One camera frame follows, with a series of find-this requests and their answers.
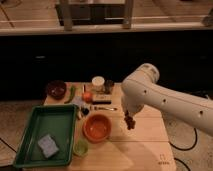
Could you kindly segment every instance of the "wall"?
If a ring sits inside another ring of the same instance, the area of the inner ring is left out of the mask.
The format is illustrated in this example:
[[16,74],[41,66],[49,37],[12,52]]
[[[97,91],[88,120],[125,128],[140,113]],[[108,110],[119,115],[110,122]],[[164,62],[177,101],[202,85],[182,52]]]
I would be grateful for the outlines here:
[[144,62],[159,68],[160,85],[210,90],[212,40],[211,30],[0,37],[0,100],[44,98],[54,79],[120,82]]

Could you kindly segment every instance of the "small cup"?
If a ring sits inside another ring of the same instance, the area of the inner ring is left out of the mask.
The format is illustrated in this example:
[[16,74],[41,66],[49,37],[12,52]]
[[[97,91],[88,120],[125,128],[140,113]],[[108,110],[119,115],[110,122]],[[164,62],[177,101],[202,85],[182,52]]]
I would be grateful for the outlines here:
[[104,90],[105,79],[102,76],[95,76],[92,79],[92,85],[95,91],[101,92]]
[[114,82],[112,80],[106,80],[104,83],[104,92],[106,94],[111,94],[114,86]]
[[79,157],[84,157],[88,152],[88,143],[84,139],[79,139],[73,147],[73,152]]

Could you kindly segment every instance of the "sponge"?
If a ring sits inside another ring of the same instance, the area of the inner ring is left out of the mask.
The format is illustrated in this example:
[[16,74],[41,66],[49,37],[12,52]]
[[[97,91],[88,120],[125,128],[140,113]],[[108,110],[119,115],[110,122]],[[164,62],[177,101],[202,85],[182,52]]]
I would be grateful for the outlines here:
[[38,140],[38,146],[42,149],[42,152],[46,158],[49,158],[59,151],[55,141],[51,138],[50,134],[45,135]]

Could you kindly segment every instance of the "green tray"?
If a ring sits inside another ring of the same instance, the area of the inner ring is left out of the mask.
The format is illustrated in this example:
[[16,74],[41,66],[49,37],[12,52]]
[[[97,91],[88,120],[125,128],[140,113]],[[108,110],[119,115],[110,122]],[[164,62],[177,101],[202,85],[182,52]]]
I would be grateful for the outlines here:
[[[13,166],[16,168],[65,166],[71,162],[77,108],[74,105],[36,106],[31,112]],[[38,140],[46,134],[59,152],[45,158]]]

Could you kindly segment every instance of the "dark bowl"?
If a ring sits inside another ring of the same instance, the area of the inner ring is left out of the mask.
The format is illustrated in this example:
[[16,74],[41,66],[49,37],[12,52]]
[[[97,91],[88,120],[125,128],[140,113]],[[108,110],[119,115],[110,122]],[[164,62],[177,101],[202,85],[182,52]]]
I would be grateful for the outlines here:
[[83,133],[92,143],[99,143],[109,137],[111,121],[103,114],[89,116],[83,124]]
[[64,97],[67,91],[67,85],[64,81],[55,80],[47,84],[46,94],[56,100],[60,100]]

